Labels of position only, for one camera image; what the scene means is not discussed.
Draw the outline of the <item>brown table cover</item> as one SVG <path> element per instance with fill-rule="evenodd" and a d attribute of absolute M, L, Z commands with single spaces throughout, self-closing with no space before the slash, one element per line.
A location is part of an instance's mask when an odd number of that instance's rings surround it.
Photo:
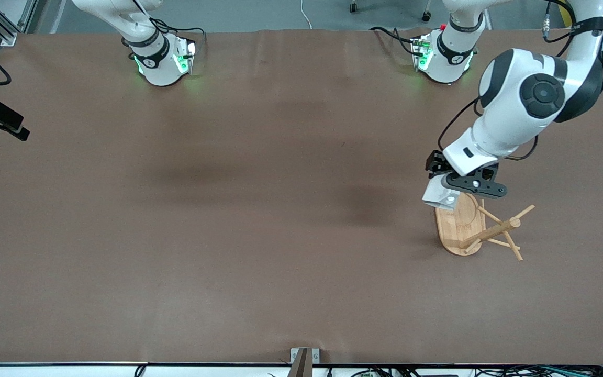
<path fill-rule="evenodd" d="M 0 51 L 0 362 L 603 363 L 603 93 L 500 165 L 509 248 L 453 256 L 425 162 L 507 48 L 436 84 L 383 34 L 208 36 L 155 87 L 114 34 Z"/>

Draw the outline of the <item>white angular cup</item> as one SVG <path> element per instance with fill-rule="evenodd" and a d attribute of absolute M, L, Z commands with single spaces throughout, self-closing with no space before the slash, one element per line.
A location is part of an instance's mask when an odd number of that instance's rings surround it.
<path fill-rule="evenodd" d="M 448 176 L 442 181 L 429 180 L 422 201 L 431 207 L 453 212 L 461 192 L 450 187 L 446 182 L 447 178 Z"/>

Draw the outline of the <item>aluminium frame profile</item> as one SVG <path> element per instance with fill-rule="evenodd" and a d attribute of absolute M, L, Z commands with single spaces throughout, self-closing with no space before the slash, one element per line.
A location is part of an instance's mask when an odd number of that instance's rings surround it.
<path fill-rule="evenodd" d="M 53 0 L 0 0 L 0 45 L 13 46 L 19 34 L 33 32 Z"/>

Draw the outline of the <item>wooden cup rack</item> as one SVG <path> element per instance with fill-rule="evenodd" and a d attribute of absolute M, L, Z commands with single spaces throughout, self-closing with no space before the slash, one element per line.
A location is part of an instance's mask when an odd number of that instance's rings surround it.
<path fill-rule="evenodd" d="M 515 216 L 506 220 L 498 219 L 474 196 L 461 193 L 455 209 L 436 208 L 434 210 L 437 232 L 443 248 L 456 256 L 476 254 L 484 243 L 493 243 L 509 248 L 522 261 L 521 248 L 516 245 L 510 232 L 521 226 L 521 219 L 534 210 L 529 205 Z"/>

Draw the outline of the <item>metal table edge bracket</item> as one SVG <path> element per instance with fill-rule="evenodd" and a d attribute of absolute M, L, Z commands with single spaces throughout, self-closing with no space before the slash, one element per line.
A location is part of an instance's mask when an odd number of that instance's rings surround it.
<path fill-rule="evenodd" d="M 314 367 L 320 363 L 320 348 L 292 348 L 291 367 L 287 377 L 313 377 Z"/>

